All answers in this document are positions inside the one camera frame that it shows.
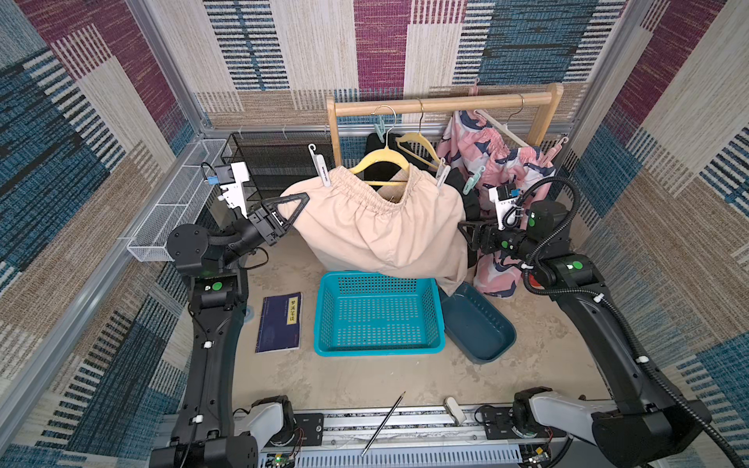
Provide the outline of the white clothespin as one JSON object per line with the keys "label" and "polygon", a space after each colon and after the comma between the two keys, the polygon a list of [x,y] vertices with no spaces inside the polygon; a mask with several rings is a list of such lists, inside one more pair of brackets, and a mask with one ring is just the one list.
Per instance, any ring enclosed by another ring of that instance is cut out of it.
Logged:
{"label": "white clothespin", "polygon": [[317,153],[317,147],[315,144],[308,144],[307,148],[318,177],[320,177],[325,187],[331,187],[332,183],[325,157],[322,154]]}
{"label": "white clothespin", "polygon": [[435,174],[437,188],[441,188],[444,185],[447,177],[450,175],[451,169],[452,168],[449,164],[446,164],[444,162],[441,162],[439,164],[438,169]]}

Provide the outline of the beige shorts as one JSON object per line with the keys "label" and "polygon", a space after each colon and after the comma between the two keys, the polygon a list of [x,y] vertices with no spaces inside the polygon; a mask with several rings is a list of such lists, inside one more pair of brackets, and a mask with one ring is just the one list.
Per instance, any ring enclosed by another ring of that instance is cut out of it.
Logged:
{"label": "beige shorts", "polygon": [[433,279],[453,294],[467,274],[467,243],[460,195],[417,180],[411,167],[405,193],[395,203],[349,170],[300,181],[285,195],[306,192],[309,202],[294,227],[329,271],[357,270],[403,279]]}

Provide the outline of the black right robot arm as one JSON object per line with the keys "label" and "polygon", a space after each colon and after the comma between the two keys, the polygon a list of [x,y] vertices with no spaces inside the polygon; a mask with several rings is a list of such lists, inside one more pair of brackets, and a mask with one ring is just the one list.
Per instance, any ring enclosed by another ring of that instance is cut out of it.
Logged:
{"label": "black right robot arm", "polygon": [[579,211],[577,185],[549,177],[532,185],[496,222],[460,222],[471,251],[514,259],[526,290],[546,296],[570,318],[609,390],[596,404],[545,386],[518,392],[511,420],[530,438],[557,428],[595,446],[616,467],[643,467],[684,452],[704,434],[735,467],[745,462],[715,429],[700,400],[688,400],[655,364],[593,261],[575,253],[570,228]]}

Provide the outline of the yellow hanger of beige shorts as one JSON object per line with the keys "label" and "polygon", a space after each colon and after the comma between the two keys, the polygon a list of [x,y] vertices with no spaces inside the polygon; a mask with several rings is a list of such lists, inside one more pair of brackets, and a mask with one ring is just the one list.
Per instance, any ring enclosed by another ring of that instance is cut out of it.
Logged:
{"label": "yellow hanger of beige shorts", "polygon": [[[381,107],[390,109],[394,116],[394,123],[390,128],[388,128],[383,138],[384,148],[380,148],[368,153],[364,158],[362,158],[359,164],[349,169],[349,172],[353,175],[360,175],[364,173],[366,169],[378,163],[392,164],[394,166],[397,166],[401,171],[405,172],[406,175],[409,175],[411,169],[410,163],[403,157],[401,153],[395,151],[389,146],[389,135],[391,130],[395,126],[395,118],[397,114],[395,110],[389,105],[380,105],[375,110],[379,110]],[[396,186],[404,185],[407,183],[407,181],[368,181],[368,179],[363,179],[363,181],[370,186]]]}

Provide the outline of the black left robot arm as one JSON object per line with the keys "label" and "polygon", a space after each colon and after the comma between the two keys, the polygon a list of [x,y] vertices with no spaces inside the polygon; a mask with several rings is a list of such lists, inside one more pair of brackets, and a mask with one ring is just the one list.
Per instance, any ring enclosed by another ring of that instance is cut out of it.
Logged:
{"label": "black left robot arm", "polygon": [[306,193],[263,200],[220,233],[182,224],[167,250],[189,289],[192,355],[183,405],[167,447],[152,467],[256,467],[268,443],[298,434],[285,396],[253,405],[241,421],[231,407],[237,344],[245,324],[249,282],[240,259],[285,236],[304,210]]}

